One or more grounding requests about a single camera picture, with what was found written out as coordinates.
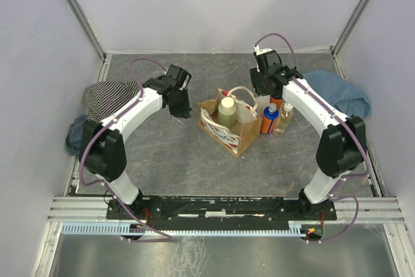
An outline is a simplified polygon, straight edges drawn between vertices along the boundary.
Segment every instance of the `black mounting plate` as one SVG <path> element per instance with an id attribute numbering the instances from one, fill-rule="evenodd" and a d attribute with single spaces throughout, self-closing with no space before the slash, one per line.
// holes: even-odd
<path id="1" fill-rule="evenodd" d="M 302 215 L 296 199 L 283 197 L 177 197 L 144 196 L 130 206 L 135 216 L 146 219 L 145 208 L 158 230 L 288 230 L 288 221 L 337 220 L 334 203 Z M 132 219 L 116 200 L 108 205 L 109 220 Z"/>

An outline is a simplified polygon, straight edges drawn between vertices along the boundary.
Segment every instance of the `plastic bottle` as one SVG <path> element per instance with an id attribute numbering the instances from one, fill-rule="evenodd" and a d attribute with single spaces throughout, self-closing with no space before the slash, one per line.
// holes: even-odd
<path id="1" fill-rule="evenodd" d="M 280 97 L 275 97 L 273 95 L 270 96 L 270 103 L 275 103 L 277 105 L 277 110 L 279 111 L 281 105 L 284 103 L 284 100 Z"/>
<path id="2" fill-rule="evenodd" d="M 236 104 L 231 97 L 225 97 L 218 106 L 218 122 L 220 125 L 231 129 L 236 122 Z"/>
<path id="3" fill-rule="evenodd" d="M 274 134 L 276 136 L 282 136 L 284 134 L 293 115 L 294 110 L 292 110 L 292 105 L 286 102 L 279 113 L 277 125 L 275 126 Z"/>
<path id="4" fill-rule="evenodd" d="M 262 116 L 262 123 L 261 123 L 261 133 L 269 134 L 274 130 L 274 127 L 277 123 L 278 118 L 278 110 L 277 104 L 270 103 L 264 109 L 264 115 Z"/>

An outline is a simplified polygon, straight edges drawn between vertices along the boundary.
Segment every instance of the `gray marble floor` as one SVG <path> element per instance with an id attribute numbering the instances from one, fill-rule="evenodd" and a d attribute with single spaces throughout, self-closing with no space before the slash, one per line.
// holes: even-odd
<path id="1" fill-rule="evenodd" d="M 128 65 L 139 55 L 113 55 L 107 80 L 130 80 Z M 319 138 L 298 112 L 281 138 L 261 135 L 235 158 L 197 125 L 197 103 L 216 97 L 216 88 L 247 86 L 252 54 L 146 54 L 166 67 L 183 67 L 193 76 L 189 83 L 192 118 L 173 119 L 168 109 L 150 116 L 126 142 L 127 172 L 133 183 L 149 195 L 249 195 L 296 197 L 317 169 Z M 283 54 L 291 64 L 291 56 Z M 325 69 L 335 73 L 330 54 L 297 54 L 302 73 Z M 162 71 L 150 62 L 136 63 L 144 82 Z M 86 178 L 95 177 L 86 173 Z M 79 193 L 104 193 L 94 185 Z M 371 196 L 368 180 L 348 180 L 339 195 Z"/>

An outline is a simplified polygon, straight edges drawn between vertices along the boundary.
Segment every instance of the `white bottle cap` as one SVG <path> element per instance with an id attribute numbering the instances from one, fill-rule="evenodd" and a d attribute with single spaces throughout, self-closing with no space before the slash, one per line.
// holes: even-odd
<path id="1" fill-rule="evenodd" d="M 277 111 L 277 104 L 275 103 L 270 103 L 268 105 L 268 109 L 270 111 L 270 113 L 275 113 Z"/>
<path id="2" fill-rule="evenodd" d="M 284 110 L 286 110 L 287 112 L 291 112 L 292 111 L 292 105 L 290 103 L 285 102 Z"/>
<path id="3" fill-rule="evenodd" d="M 225 112 L 230 112 L 233 110 L 233 107 L 235 106 L 235 101 L 231 97 L 224 97 L 221 100 L 221 105 L 223 107 L 223 110 Z"/>

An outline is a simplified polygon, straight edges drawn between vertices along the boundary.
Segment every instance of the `bag handle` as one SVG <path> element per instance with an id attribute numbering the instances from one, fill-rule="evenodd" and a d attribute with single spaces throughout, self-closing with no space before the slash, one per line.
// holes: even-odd
<path id="1" fill-rule="evenodd" d="M 246 92 L 249 93 L 249 95 L 252 97 L 252 99 L 254 100 L 254 103 L 255 103 L 254 107 L 252 108 L 251 114 L 252 115 L 255 115 L 256 114 L 256 111 L 257 111 L 257 108 L 258 108 L 258 101 L 257 101 L 257 98 L 255 97 L 255 95 L 252 93 L 252 91 L 249 90 L 247 87 L 242 87 L 242 86 L 234 87 L 233 89 L 231 89 L 228 92 L 227 97 L 229 97 L 232 94 L 232 92 L 234 92 L 236 90 L 245 90 Z"/>
<path id="2" fill-rule="evenodd" d="M 203 108 L 203 109 L 201 109 L 201 110 L 200 110 L 200 116 L 201 116 L 201 118 L 202 118 L 202 119 L 203 119 L 206 123 L 209 123 L 209 124 L 210 124 L 210 125 L 212 125 L 212 126 L 215 126 L 215 127 L 217 127 L 217 128 L 221 128 L 221 129 L 223 129 L 223 130 L 225 130 L 225 131 L 227 131 L 227 132 L 230 132 L 230 130 L 229 130 L 227 127 L 222 126 L 222 125 L 220 125 L 220 124 L 218 124 L 218 123 L 214 122 L 213 120 L 210 120 L 208 117 L 206 117 L 206 115 L 207 115 L 207 116 L 209 116 L 208 111 L 207 111 L 207 110 L 205 110 L 204 108 Z"/>

